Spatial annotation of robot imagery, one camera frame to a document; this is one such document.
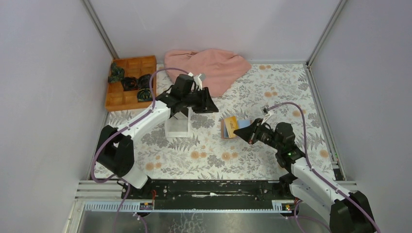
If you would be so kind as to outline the gold credit card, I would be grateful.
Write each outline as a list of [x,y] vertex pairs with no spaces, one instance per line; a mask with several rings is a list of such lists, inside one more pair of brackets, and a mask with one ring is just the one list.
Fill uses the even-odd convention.
[[239,128],[238,121],[235,116],[227,117],[223,120],[224,123],[224,130],[223,135],[225,138],[235,138],[236,135],[234,133],[235,130]]

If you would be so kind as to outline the brown leather card holder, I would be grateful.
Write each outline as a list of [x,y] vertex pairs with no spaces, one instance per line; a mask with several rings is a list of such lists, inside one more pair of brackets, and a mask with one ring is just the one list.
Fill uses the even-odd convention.
[[[252,123],[251,120],[247,120],[247,119],[237,119],[237,121],[238,121],[239,129],[247,127]],[[224,123],[223,123],[223,120],[222,120],[221,121],[221,136],[222,136],[223,139],[225,139],[225,137],[223,135],[223,130],[224,130]]]

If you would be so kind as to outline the white translucent card box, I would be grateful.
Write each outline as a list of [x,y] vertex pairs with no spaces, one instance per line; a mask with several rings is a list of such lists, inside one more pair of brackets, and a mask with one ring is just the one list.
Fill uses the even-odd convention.
[[165,121],[165,136],[168,138],[191,137],[191,108],[183,108],[180,112]]

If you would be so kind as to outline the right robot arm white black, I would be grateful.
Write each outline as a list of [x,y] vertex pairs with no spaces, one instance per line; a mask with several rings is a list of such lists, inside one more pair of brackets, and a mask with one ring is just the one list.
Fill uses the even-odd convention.
[[249,144],[259,141],[276,149],[277,162],[288,171],[279,179],[279,195],[285,200],[296,197],[306,203],[324,218],[330,232],[378,232],[367,197],[317,172],[295,144],[291,124],[281,122],[271,129],[258,118],[251,125],[234,130],[234,134]]

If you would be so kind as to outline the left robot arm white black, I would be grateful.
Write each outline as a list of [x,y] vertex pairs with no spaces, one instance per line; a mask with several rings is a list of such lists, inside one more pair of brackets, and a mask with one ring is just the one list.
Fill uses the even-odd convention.
[[105,126],[99,137],[94,163],[99,163],[132,186],[140,200],[149,197],[149,177],[136,163],[134,141],[185,108],[196,114],[217,113],[209,89],[203,86],[205,74],[180,74],[175,83],[158,95],[151,106],[121,126]]

